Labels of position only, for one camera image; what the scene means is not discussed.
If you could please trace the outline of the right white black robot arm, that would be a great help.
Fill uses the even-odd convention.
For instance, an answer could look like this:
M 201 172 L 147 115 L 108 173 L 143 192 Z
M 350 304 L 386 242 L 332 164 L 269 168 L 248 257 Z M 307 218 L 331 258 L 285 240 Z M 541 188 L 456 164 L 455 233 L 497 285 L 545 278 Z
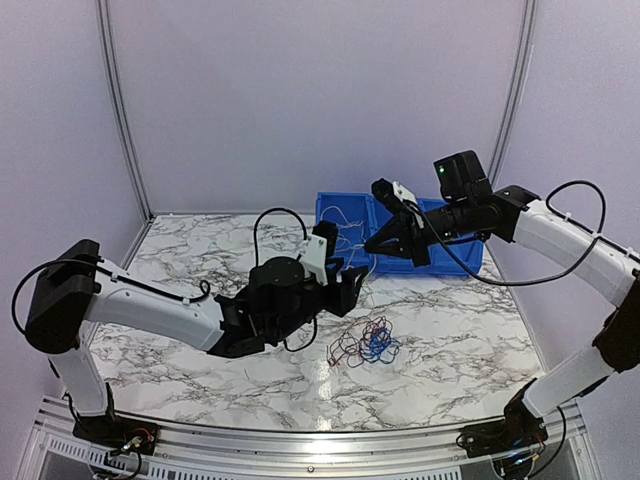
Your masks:
M 612 374 L 638 367 L 639 255 L 520 186 L 494 189 L 473 151 L 440 159 L 434 168 L 445 203 L 430 211 L 421 210 L 415 195 L 397 181 L 372 183 L 373 196 L 391 218 L 366 242 L 367 252 L 426 266 L 432 245 L 449 251 L 460 237 L 495 236 L 560 265 L 561 272 L 546 277 L 547 282 L 574 274 L 613 307 L 590 346 L 532 381 L 507 404 L 495 438 L 515 448 L 533 433 L 534 421 Z

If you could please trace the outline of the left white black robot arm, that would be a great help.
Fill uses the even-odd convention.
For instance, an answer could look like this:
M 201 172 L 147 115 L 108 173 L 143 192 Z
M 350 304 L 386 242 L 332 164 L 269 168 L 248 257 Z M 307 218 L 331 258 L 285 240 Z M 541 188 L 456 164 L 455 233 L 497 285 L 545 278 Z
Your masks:
M 367 267 L 346 269 L 313 237 L 296 257 L 276 256 L 249 272 L 234 296 L 171 293 L 119 268 L 84 239 L 59 258 L 24 275 L 19 294 L 34 284 L 25 321 L 15 326 L 59 375 L 77 415 L 106 445 L 125 438 L 126 423 L 112 412 L 109 387 L 84 339 L 86 324 L 115 324 L 179 341 L 208 355 L 237 359 L 287 342 L 319 314 L 344 317 L 358 302 Z

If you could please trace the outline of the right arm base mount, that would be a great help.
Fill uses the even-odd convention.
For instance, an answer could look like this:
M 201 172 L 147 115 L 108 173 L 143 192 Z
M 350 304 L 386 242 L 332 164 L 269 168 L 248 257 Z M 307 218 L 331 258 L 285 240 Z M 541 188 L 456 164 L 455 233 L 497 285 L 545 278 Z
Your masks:
M 547 439 L 542 420 L 534 420 L 522 427 L 519 423 L 501 419 L 464 426 L 455 443 L 468 458 L 476 458 L 540 445 Z

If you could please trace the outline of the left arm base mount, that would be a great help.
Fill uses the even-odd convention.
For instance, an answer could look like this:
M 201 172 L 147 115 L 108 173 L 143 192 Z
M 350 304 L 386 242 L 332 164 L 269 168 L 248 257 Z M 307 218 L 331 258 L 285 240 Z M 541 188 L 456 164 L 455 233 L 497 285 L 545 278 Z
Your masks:
M 80 417 L 74 424 L 73 435 L 89 442 L 119 449 L 134 437 L 140 437 L 140 446 L 135 451 L 151 455 L 155 451 L 159 425 L 153 422 L 107 415 Z

